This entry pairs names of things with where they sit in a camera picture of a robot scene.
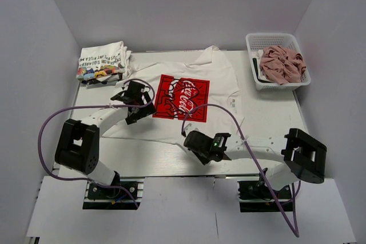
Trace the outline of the white coca-cola t-shirt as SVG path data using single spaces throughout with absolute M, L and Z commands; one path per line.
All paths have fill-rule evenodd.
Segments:
M 237 132 L 242 124 L 242 98 L 232 64 L 217 47 L 197 59 L 133 59 L 131 78 L 147 81 L 156 92 L 156 113 L 127 125 L 120 121 L 103 134 L 105 138 L 140 139 L 177 144 L 181 125 L 187 124 L 208 136 Z

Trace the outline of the green and white t-shirt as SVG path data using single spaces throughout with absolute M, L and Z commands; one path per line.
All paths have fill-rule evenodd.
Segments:
M 263 50 L 257 50 L 257 51 L 251 52 L 252 62 L 254 64 L 254 70 L 256 73 L 256 77 L 257 77 L 258 81 L 261 83 L 272 83 L 272 81 L 269 81 L 266 78 L 266 76 L 264 75 L 264 73 L 262 72 L 262 70 L 260 68 L 260 61 L 261 61 L 263 54 L 264 54 Z

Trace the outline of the pink t-shirt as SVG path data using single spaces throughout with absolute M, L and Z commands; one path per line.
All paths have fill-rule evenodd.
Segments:
M 282 46 L 268 46 L 263 51 L 260 68 L 269 81 L 278 85 L 301 82 L 307 66 L 298 51 Z

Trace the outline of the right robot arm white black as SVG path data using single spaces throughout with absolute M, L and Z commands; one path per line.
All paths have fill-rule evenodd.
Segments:
M 203 165 L 252 157 L 278 162 L 277 166 L 266 169 L 266 178 L 258 183 L 259 193 L 267 198 L 297 181 L 322 184 L 325 179 L 326 145 L 297 128 L 289 129 L 280 138 L 243 140 L 229 133 L 217 133 L 211 138 L 188 125 L 182 135 L 184 148 Z

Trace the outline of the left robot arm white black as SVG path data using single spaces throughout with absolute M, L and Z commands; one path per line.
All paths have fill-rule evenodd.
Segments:
M 119 174 L 100 161 L 100 138 L 121 121 L 131 125 L 156 112 L 155 92 L 150 84 L 132 79 L 105 106 L 89 106 L 97 111 L 81 120 L 68 119 L 62 127 L 55 151 L 55 162 L 101 185 L 109 198 L 121 191 Z

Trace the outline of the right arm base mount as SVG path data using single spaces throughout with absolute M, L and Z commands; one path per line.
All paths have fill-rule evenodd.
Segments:
M 293 210 L 292 192 L 289 185 L 274 191 L 285 212 Z M 241 213 L 280 212 L 270 191 L 259 181 L 238 181 L 238 198 Z

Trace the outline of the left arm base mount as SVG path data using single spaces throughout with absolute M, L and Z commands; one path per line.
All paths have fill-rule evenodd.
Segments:
M 137 205 L 140 205 L 144 179 L 122 178 L 120 184 L 130 192 Z M 84 210 L 137 210 L 135 203 L 126 191 L 102 188 L 95 183 L 87 184 L 82 208 Z

